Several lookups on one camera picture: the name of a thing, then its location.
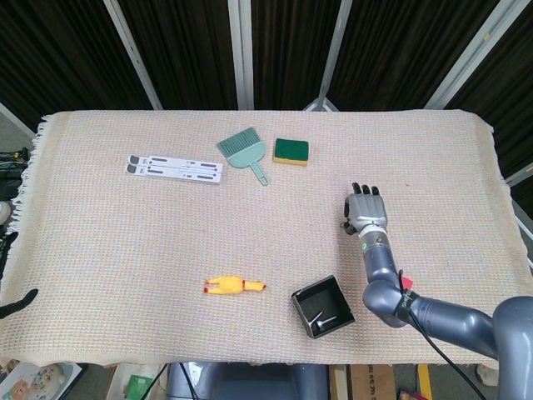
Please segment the grey black right robot hand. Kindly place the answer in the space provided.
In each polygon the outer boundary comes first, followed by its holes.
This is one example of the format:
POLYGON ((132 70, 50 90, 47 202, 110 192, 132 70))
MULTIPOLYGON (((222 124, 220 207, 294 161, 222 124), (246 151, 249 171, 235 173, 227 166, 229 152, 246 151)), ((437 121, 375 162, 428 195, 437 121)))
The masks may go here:
POLYGON ((386 209, 378 187, 354 182, 352 189, 353 193, 347 196, 344 202, 345 221, 341 227, 345 233, 361 233, 365 227, 371 225, 386 229, 386 209))

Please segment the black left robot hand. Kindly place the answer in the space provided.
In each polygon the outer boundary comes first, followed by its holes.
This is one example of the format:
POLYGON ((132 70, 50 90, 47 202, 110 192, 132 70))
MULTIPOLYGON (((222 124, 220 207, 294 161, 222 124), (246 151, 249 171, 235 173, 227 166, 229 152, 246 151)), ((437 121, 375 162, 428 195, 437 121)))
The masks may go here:
POLYGON ((3 305, 0 307, 0 319, 4 319, 14 313, 17 313, 24 308, 26 308, 28 305, 30 305, 33 300, 38 295, 38 290, 36 288, 30 290, 21 300, 18 300, 16 302, 11 302, 7 305, 3 305))

